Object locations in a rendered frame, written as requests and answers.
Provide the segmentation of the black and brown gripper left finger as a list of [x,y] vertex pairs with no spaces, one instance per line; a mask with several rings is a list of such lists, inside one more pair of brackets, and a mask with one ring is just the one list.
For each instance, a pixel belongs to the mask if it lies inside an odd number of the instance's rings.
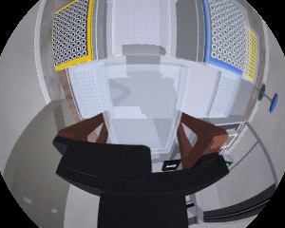
[[108,132],[103,113],[61,129],[56,136],[71,138],[72,140],[88,142],[87,136],[98,126],[103,124],[96,143],[106,143]]

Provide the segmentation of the black square pad with white label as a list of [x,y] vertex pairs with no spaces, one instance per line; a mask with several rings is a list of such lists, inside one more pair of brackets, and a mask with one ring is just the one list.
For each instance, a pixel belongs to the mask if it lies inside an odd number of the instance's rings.
[[180,163],[181,163],[181,159],[172,160],[172,161],[164,161],[161,171],[176,170],[179,167]]

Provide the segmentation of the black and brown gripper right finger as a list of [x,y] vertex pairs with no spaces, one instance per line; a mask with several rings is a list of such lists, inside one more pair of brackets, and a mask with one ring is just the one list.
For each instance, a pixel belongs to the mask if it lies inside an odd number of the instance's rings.
[[[194,147],[186,137],[182,124],[197,134],[198,140]],[[186,169],[191,168],[201,156],[218,152],[228,139],[229,134],[224,128],[182,112],[177,137],[182,169]]]

